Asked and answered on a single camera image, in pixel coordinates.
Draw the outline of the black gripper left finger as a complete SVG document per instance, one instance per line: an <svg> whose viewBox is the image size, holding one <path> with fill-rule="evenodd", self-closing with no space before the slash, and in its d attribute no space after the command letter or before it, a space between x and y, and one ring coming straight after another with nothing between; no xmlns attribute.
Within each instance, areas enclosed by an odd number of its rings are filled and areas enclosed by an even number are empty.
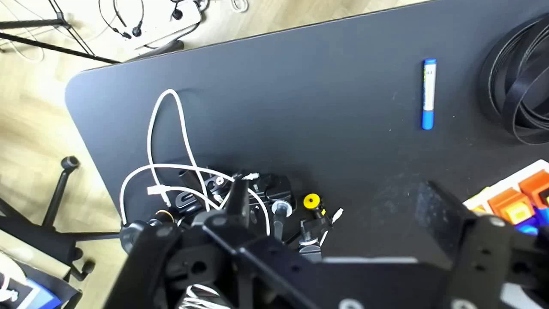
<svg viewBox="0 0 549 309"><path fill-rule="evenodd" d="M145 226L105 309L320 309L316 265L238 217Z"/></svg>

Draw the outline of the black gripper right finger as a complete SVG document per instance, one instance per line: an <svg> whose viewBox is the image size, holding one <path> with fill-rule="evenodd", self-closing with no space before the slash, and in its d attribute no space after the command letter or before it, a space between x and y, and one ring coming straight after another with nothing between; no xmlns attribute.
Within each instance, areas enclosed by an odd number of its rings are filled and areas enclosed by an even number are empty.
<svg viewBox="0 0 549 309"><path fill-rule="evenodd" d="M416 219L452 262L442 291L443 308L517 309L503 299L505 287L515 286L548 309L546 236L527 236L495 215L476 215L437 183L419 186Z"/></svg>

